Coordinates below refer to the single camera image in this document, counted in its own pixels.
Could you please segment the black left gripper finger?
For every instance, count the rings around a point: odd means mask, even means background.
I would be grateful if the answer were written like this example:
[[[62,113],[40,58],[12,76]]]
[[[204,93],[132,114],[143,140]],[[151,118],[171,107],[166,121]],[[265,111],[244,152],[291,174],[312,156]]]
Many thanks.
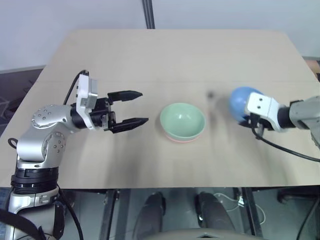
[[[124,90],[124,91],[116,91],[116,92],[109,92],[107,94],[109,103],[121,101],[132,101],[136,98],[143,96],[141,92],[134,91],[134,90]]]
[[[113,134],[126,132],[133,130],[139,126],[145,124],[149,119],[147,117],[135,117],[125,119],[122,122],[116,123],[115,121],[111,121],[109,125],[109,131]]]

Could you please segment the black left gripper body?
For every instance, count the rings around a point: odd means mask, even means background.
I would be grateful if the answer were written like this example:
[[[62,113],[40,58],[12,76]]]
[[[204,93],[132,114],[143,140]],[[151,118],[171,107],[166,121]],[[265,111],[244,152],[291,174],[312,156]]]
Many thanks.
[[[95,127],[101,127],[104,131],[116,132],[116,113],[112,111],[112,98],[98,98],[95,107],[90,113],[90,118]]]

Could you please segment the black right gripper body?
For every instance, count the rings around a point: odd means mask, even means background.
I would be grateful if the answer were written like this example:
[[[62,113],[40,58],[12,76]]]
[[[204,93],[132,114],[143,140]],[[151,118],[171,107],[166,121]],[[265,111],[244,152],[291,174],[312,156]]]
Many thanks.
[[[265,126],[260,123],[261,117],[257,114],[251,113],[250,114],[250,127],[252,133],[256,137],[262,137],[264,135]]]

